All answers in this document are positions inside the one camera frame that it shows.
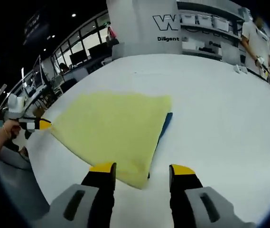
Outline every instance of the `ceiling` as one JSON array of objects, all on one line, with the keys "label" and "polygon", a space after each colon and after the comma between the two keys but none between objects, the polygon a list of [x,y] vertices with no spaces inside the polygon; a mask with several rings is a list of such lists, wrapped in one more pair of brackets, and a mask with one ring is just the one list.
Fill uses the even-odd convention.
[{"label": "ceiling", "polygon": [[[85,21],[106,9],[106,0],[91,1],[89,8],[78,1],[64,4],[50,1],[4,2],[0,7],[0,87],[12,88],[20,80],[20,70],[30,71],[38,55],[49,57],[58,45]],[[23,45],[26,22],[39,10],[46,24],[35,39]]]}]

